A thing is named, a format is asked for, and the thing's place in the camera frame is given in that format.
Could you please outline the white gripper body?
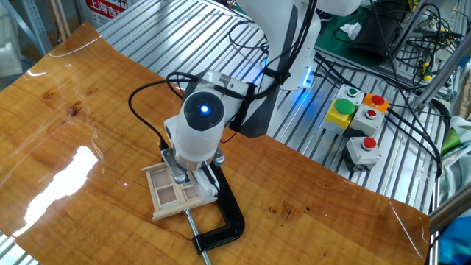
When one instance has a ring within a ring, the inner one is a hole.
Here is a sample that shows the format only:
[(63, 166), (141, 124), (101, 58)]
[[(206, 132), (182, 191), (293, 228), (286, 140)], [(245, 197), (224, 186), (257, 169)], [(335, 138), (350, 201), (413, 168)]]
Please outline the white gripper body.
[(214, 202), (219, 198), (219, 182), (209, 165), (204, 165), (196, 171), (189, 171), (188, 176), (204, 203)]

